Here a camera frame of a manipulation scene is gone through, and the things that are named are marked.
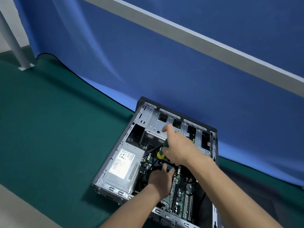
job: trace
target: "left hand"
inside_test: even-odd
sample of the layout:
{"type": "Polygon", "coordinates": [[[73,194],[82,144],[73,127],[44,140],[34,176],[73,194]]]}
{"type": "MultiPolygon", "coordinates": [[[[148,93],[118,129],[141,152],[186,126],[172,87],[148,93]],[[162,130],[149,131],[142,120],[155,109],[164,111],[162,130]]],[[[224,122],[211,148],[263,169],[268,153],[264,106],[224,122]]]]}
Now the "left hand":
{"type": "Polygon", "coordinates": [[[167,164],[165,163],[161,170],[151,172],[148,185],[151,184],[156,188],[160,199],[164,199],[170,193],[173,174],[174,168],[167,173],[167,164]]]}

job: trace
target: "floor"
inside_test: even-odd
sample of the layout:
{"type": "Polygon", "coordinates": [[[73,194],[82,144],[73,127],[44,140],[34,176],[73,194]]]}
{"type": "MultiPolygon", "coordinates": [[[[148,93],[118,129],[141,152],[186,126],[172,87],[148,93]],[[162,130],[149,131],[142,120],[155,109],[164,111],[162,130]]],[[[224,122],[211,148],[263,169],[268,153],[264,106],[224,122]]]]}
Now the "floor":
{"type": "MultiPolygon", "coordinates": [[[[11,52],[0,54],[0,189],[54,221],[50,227],[97,228],[118,206],[97,196],[91,181],[133,112],[54,56],[35,60],[30,47],[23,50],[36,65],[26,71],[11,52]]],[[[219,163],[285,228],[304,223],[302,188],[224,158],[219,163]]],[[[0,227],[19,221],[18,213],[10,219],[8,205],[17,204],[1,207],[8,219],[0,227]]],[[[147,221],[145,227],[156,226],[147,221]]]]}

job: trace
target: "gray floor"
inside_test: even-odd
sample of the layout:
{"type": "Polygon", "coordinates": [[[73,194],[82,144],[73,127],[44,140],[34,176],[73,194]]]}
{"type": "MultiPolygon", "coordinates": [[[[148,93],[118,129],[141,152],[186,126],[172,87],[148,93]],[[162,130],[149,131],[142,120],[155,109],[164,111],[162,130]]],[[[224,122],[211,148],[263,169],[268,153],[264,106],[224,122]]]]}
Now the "gray floor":
{"type": "Polygon", "coordinates": [[[0,185],[0,228],[61,228],[30,204],[0,185]]]}

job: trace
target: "blue backdrop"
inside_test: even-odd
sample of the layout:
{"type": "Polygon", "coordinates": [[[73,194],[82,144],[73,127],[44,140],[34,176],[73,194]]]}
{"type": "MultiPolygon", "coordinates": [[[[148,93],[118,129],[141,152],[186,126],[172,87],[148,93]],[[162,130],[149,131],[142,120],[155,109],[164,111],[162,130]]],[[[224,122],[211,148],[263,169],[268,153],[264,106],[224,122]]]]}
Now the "blue backdrop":
{"type": "MultiPolygon", "coordinates": [[[[304,98],[82,0],[14,0],[51,53],[134,110],[142,95],[218,129],[219,155],[304,186],[304,98]]],[[[304,77],[304,0],[125,0],[304,77]]]]}

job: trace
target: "right hand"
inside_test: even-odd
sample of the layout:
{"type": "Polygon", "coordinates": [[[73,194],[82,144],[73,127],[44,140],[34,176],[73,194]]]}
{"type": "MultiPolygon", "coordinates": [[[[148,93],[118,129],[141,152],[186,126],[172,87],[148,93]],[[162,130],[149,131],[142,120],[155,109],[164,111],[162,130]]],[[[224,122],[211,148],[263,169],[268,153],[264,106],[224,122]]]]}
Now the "right hand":
{"type": "Polygon", "coordinates": [[[162,132],[167,132],[169,147],[163,147],[165,156],[175,165],[187,166],[188,159],[194,152],[200,152],[192,141],[179,131],[174,132],[172,124],[165,125],[162,132]]]}

